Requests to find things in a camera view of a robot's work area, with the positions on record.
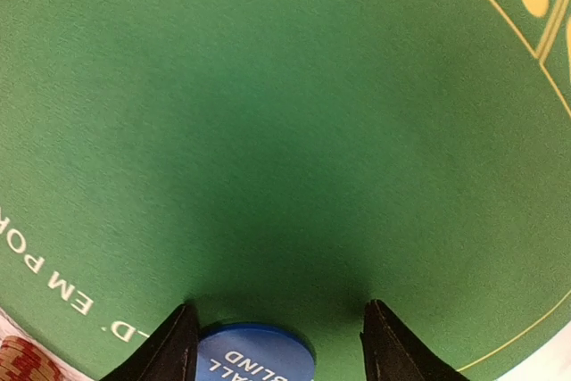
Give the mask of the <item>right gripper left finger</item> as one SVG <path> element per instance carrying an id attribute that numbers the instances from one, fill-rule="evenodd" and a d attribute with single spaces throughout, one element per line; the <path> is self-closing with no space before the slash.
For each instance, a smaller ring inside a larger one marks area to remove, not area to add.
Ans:
<path id="1" fill-rule="evenodd" d="M 193 381 L 198 344 L 196 308 L 192 303 L 182 303 L 101 381 Z"/>

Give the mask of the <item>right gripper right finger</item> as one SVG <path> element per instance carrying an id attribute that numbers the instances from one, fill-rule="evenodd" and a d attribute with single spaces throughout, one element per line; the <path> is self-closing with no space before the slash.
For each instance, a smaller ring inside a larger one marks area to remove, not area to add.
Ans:
<path id="1" fill-rule="evenodd" d="M 363 330 L 368 381 L 463 381 L 461 373 L 435 355 L 382 301 L 365 305 Z"/>

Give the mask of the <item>blue small blind button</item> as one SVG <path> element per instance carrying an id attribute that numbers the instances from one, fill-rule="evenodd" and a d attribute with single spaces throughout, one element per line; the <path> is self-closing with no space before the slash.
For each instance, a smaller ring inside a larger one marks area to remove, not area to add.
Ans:
<path id="1" fill-rule="evenodd" d="M 307 346 L 280 327 L 237 323 L 199 342 L 198 381 L 311 381 L 316 361 Z"/>

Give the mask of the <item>red poker chip stack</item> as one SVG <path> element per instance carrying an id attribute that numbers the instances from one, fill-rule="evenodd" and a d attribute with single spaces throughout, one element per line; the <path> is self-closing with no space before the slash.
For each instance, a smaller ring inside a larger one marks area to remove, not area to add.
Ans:
<path id="1" fill-rule="evenodd" d="M 6 381 L 62 381 L 56 363 L 28 340 L 7 336 L 1 343 L 1 379 Z"/>

